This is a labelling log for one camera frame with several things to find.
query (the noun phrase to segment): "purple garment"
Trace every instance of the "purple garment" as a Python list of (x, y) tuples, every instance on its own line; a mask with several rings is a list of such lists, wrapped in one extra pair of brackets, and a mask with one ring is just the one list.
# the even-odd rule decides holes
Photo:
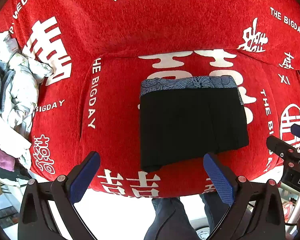
[(14, 171), (15, 158), (0, 150), (0, 168)]

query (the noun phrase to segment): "red fabric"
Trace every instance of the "red fabric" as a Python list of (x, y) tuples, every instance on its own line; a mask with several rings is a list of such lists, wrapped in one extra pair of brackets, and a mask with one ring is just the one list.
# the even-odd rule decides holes
[[(18, 7), (15, 19), (12, 15), (19, 2), (22, 8)], [(90, 185), (94, 190), (159, 197), (210, 191), (213, 187), (202, 158), (167, 165), (147, 175), (140, 172), (139, 90), (141, 81), (154, 73), (184, 77), (209, 75), (212, 71), (225, 74), (224, 70), (239, 73), (232, 72), (247, 96), (244, 101), (249, 109), (250, 144), (238, 151), (221, 153), (220, 160), (236, 175), (248, 179), (280, 164), (278, 157), (267, 150), (265, 141), (269, 133), (280, 137), (281, 115), (287, 106), (296, 104), (300, 108), (300, 76), (295, 71), (300, 69), (300, 6), (295, 0), (23, 2), (24, 5), (22, 0), (8, 0), (0, 12), (0, 32), (12, 26), (12, 37), (17, 38), (22, 49), (28, 46), (31, 52), (35, 38), (37, 44), (43, 44), (39, 38), (44, 34), (30, 37), (37, 31), (37, 22), (43, 25), (55, 17), (57, 23), (44, 31), (58, 27), (61, 34), (52, 36), (50, 42), (62, 41), (65, 55), (70, 57), (57, 68), (57, 73), (71, 63), (70, 77), (50, 80), (53, 83), (40, 87), (38, 111), (29, 138), (33, 143), (31, 153), (40, 153), (32, 156), (31, 169), (35, 173), (55, 179), (95, 150), (100, 153), (101, 167)], [(275, 11), (270, 7), (281, 13), (281, 20), (274, 17)], [(284, 16), (297, 23), (296, 30), (284, 22)], [(253, 33), (254, 21), (255, 33), (260, 32), (257, 39), (262, 37), (264, 41), (256, 44), (259, 50), (265, 50), (259, 53), (240, 48), (245, 43), (244, 30), (251, 27)], [(197, 51), (220, 48), (224, 51)], [(155, 65), (160, 59), (139, 58), (176, 51), (181, 52), (170, 58), (179, 63), (161, 59), (162, 64)], [(42, 60), (43, 54), (48, 60), (55, 58), (49, 46), (42, 52), (39, 49), (36, 56)], [(286, 66), (294, 70), (278, 67), (284, 59), (290, 61)], [(282, 83), (278, 74), (288, 76), (290, 84)]]

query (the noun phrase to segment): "folded black garment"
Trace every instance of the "folded black garment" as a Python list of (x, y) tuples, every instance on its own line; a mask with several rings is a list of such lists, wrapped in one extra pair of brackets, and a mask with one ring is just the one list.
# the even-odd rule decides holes
[(157, 90), (140, 97), (141, 169), (249, 144), (237, 87)]

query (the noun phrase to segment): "person's leg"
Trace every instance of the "person's leg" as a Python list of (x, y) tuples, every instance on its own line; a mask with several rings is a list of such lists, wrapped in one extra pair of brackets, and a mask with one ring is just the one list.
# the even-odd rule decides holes
[[(209, 229), (211, 233), (221, 221), (224, 214), (227, 212), (229, 205), (223, 203), (217, 192), (200, 194), (200, 197), (202, 199), (202, 202), (204, 203), (204, 211), (208, 219)], [(250, 217), (251, 211), (249, 209), (246, 209), (246, 212), (244, 213), (238, 227), (239, 231), (241, 231), (242, 234), (245, 232), (249, 224)]]
[(155, 219), (144, 240), (199, 240), (178, 198), (152, 199)]

